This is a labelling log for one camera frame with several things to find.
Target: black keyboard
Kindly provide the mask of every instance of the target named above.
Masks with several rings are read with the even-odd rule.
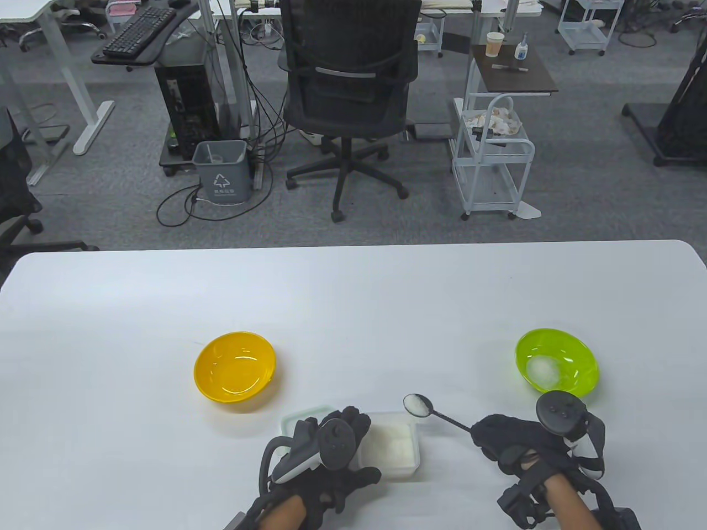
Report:
[[[103,47],[103,54],[107,57],[134,59],[176,15],[177,11],[172,8],[150,6],[143,9],[128,20],[120,33]]]

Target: cup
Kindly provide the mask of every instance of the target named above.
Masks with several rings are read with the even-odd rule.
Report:
[[[498,57],[505,35],[498,31],[490,31],[486,34],[486,56]]]

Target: hand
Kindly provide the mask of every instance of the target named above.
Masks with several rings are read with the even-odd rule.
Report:
[[[346,407],[342,412],[332,412],[322,420],[322,425],[331,418],[341,418],[351,426],[358,449],[370,427],[370,418],[366,414],[359,413],[358,409],[352,406]],[[308,418],[306,421],[313,423],[315,427],[318,426],[314,418]],[[322,526],[326,510],[334,508],[334,511],[340,514],[344,511],[346,497],[355,490],[377,484],[379,480],[380,470],[375,467],[358,471],[346,467],[338,471],[330,471],[324,466],[319,466],[314,470],[305,471],[284,484],[271,484],[271,491],[283,488],[292,495],[302,497],[307,510],[304,527],[307,530],[317,530]]]
[[[472,440],[507,475],[520,477],[538,459],[558,472],[576,467],[564,440],[537,421],[493,414],[472,427]]]

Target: forearm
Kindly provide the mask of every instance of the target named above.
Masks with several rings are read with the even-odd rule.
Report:
[[[258,530],[297,530],[305,517],[307,511],[302,498],[294,495],[263,517]]]
[[[602,530],[592,512],[567,478],[554,475],[545,481],[547,503],[562,530]]]

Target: chair wheel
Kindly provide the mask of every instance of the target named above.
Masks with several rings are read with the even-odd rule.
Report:
[[[44,232],[44,225],[39,219],[30,219],[27,222],[27,229],[32,234],[40,234],[41,232]]]

